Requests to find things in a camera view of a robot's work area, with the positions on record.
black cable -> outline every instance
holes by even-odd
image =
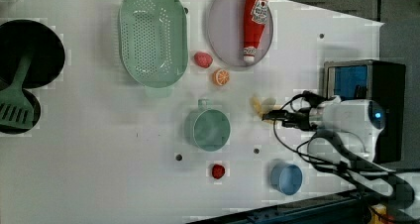
[[[293,152],[293,153],[295,153],[295,154],[297,154],[297,155],[299,155],[299,157],[300,156],[303,156],[303,157],[307,157],[307,158],[311,158],[311,159],[314,159],[314,160],[317,160],[317,161],[320,161],[320,162],[323,162],[322,164],[320,164],[320,163],[318,163],[318,164],[316,164],[316,165],[335,165],[334,163],[332,163],[332,162],[330,162],[330,161],[326,161],[326,160],[324,160],[324,159],[321,159],[321,158],[317,158],[317,157],[313,157],[313,156],[310,156],[310,155],[307,155],[307,154],[303,154],[303,153],[300,153],[300,152],[297,152],[297,151],[295,151],[295,150],[293,150],[293,149],[291,149],[289,146],[287,146],[283,141],[281,141],[281,139],[278,137],[278,135],[277,135],[277,131],[275,130],[275,125],[276,125],[276,121],[274,120],[274,123],[273,123],[273,126],[272,126],[272,128],[273,128],[273,131],[274,131],[274,135],[275,135],[275,137],[277,138],[277,140],[284,146],[284,147],[286,147],[288,150],[290,150],[291,152]]]
[[[297,112],[297,110],[293,107],[293,100],[290,102],[290,108],[291,110],[293,110],[293,112]]]
[[[293,99],[291,99],[290,101],[288,101],[288,102],[286,102],[286,103],[284,103],[284,105],[279,109],[279,111],[281,111],[281,110],[284,110],[284,108],[287,106],[287,105],[289,105],[290,103],[292,103],[293,102]]]
[[[399,173],[404,173],[404,172],[420,172],[420,168],[403,168],[403,169],[397,169],[397,170],[392,170],[392,171],[387,171],[387,170],[383,170],[383,171],[364,171],[361,170],[363,172],[367,172],[367,173],[359,173],[362,176],[372,176],[372,177],[377,177],[377,178],[381,178],[381,177],[386,177],[389,176],[390,174],[399,174]]]
[[[308,143],[309,143],[309,141],[306,141],[306,142],[304,142],[304,143],[300,144],[300,145],[296,148],[296,151],[297,151],[297,152],[299,152],[299,149],[300,149],[301,147],[303,147],[304,145],[308,144]]]
[[[352,181],[356,182],[355,179],[352,177],[352,174],[347,171],[347,175],[349,176],[349,179],[351,179]],[[367,208],[374,213],[376,216],[378,216],[380,219],[383,219],[387,222],[391,222],[391,223],[412,223],[412,222],[418,222],[420,221],[420,218],[417,219],[412,219],[412,220],[391,220],[387,217],[385,217],[384,215],[378,213],[376,210],[374,210],[374,208],[372,208],[370,206],[370,204],[368,204],[367,200],[365,199],[364,194],[362,193],[362,191],[355,185],[356,187],[356,191],[359,193],[359,196],[361,197],[361,200],[365,203],[365,205],[367,206]]]

white surface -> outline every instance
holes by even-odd
[[[190,56],[210,52],[204,23],[212,0],[180,1],[189,9]],[[317,89],[325,60],[378,57],[380,24],[271,0],[273,44],[260,64],[232,72],[219,88],[210,74],[223,64],[213,56],[203,69],[191,59],[171,96],[151,99],[119,60],[120,2],[0,0],[1,18],[42,18],[54,27],[67,55],[61,77],[33,90],[43,106],[37,128],[0,137],[2,224],[184,223],[349,188],[282,148],[250,98],[257,93],[282,103]],[[182,122],[202,97],[230,118],[231,138],[220,152],[202,152],[182,137]],[[290,144],[306,139],[296,130],[279,133]],[[268,186],[278,160],[303,169],[304,183],[293,196]],[[215,162],[227,168],[218,182],[208,173]]]

white robot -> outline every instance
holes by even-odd
[[[304,155],[309,158],[306,162],[318,171],[347,180],[361,194],[372,194],[388,207],[393,222],[420,218],[420,169],[391,170],[373,162],[376,140],[386,117],[377,103],[342,101],[340,97],[327,100],[308,91],[291,101],[298,98],[309,102],[310,107],[292,113],[283,109],[287,103],[262,119],[281,121],[287,128],[315,131],[307,145],[308,154]]]

green spatula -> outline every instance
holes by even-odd
[[[22,92],[22,83],[28,73],[35,48],[29,46],[19,61],[12,84],[0,91],[0,125],[31,129],[34,107]]]

